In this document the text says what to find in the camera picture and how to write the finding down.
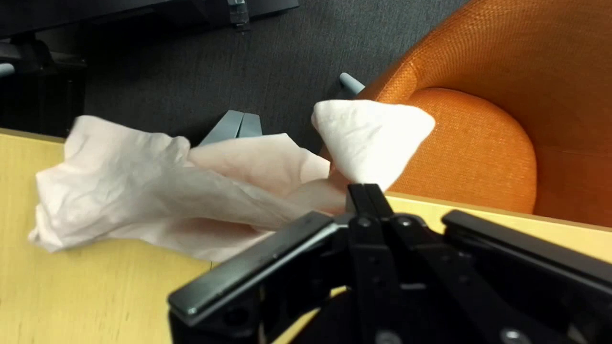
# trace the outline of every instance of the wooden desk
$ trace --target wooden desk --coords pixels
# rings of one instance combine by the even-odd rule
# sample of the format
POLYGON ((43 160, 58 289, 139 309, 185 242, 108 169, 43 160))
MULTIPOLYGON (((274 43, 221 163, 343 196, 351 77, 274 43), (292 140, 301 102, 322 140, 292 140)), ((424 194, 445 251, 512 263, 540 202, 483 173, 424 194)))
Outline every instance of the wooden desk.
MULTIPOLYGON (((0 131, 0 339, 11 344, 167 344, 165 297, 209 267, 135 242, 47 255, 26 244, 34 175, 60 161, 60 144, 0 131)), ((389 198, 433 230, 452 205, 389 198)), ((487 211, 475 217, 612 263, 612 234, 487 211)))

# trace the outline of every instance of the orange chair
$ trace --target orange chair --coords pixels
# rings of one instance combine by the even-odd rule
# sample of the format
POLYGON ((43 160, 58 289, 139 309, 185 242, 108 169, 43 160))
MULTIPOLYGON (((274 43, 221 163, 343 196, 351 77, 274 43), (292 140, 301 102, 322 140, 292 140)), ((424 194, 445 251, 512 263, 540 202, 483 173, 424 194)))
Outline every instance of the orange chair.
POLYGON ((391 192, 612 226, 609 0, 470 0, 359 98, 437 121, 391 192))

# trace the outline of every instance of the black plastic part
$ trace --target black plastic part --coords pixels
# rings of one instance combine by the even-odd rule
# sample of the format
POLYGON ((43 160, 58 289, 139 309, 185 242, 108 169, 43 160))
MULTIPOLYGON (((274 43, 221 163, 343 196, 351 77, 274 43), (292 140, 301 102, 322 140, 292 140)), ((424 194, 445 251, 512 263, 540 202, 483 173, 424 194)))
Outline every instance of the black plastic part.
POLYGON ((605 265, 458 213, 437 236, 418 217, 391 215, 372 186, 351 186, 349 205, 347 224, 296 224, 278 232, 290 246, 273 236, 219 267, 230 284, 198 278, 169 303, 173 343, 271 343, 311 309, 320 310, 296 343, 567 344, 567 330, 612 343, 605 265), (338 286, 345 293, 328 299, 338 286), (196 316, 185 316, 188 305, 196 316))

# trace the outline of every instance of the paper towel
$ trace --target paper towel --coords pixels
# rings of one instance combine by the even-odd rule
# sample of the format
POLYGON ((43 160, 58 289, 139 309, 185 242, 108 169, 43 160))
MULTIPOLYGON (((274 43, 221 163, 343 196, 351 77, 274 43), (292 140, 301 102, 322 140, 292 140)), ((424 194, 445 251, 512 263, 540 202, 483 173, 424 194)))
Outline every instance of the paper towel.
POLYGON ((35 177, 30 242, 60 251, 141 240, 225 261, 309 211, 340 213, 345 182, 387 188, 433 121, 405 106, 320 102, 313 125, 340 179, 284 135, 190 150, 183 138, 79 117, 64 161, 35 177))

